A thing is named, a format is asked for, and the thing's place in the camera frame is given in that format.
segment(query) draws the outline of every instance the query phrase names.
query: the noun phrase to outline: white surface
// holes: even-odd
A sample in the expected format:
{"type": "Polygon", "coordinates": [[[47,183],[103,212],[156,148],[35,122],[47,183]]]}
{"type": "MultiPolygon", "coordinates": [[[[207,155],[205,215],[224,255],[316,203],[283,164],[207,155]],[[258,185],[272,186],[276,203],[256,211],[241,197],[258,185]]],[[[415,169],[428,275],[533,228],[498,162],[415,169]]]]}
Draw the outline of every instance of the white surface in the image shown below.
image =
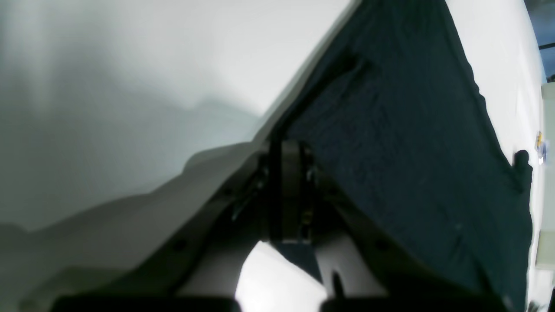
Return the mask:
{"type": "MultiPolygon", "coordinates": [[[[0,46],[6,47],[0,54],[0,132],[9,134],[0,136],[8,151],[0,154],[0,220],[30,230],[152,190],[177,175],[193,153],[252,138],[348,4],[8,1],[0,20],[0,46]]],[[[511,160],[519,149],[531,152],[537,229],[543,176],[532,148],[543,125],[541,66],[524,4],[447,3],[505,155],[511,160]]],[[[14,298],[66,265],[135,265],[194,212],[181,205],[197,207],[238,162],[240,156],[230,156],[218,168],[204,168],[210,179],[184,184],[163,203],[91,220],[56,241],[2,254],[0,310],[11,311],[14,298]]],[[[535,247],[531,251],[533,263],[535,247]]],[[[249,265],[245,272],[255,272],[249,265]]],[[[545,276],[530,270],[531,298],[542,296],[545,276]]],[[[261,280],[258,273],[242,276],[239,289],[270,287],[261,280]]],[[[297,305],[321,300],[317,287],[307,291],[314,296],[297,305]]],[[[250,302],[239,298],[247,312],[290,309],[292,301],[281,297],[262,304],[262,293],[250,302]]]]}

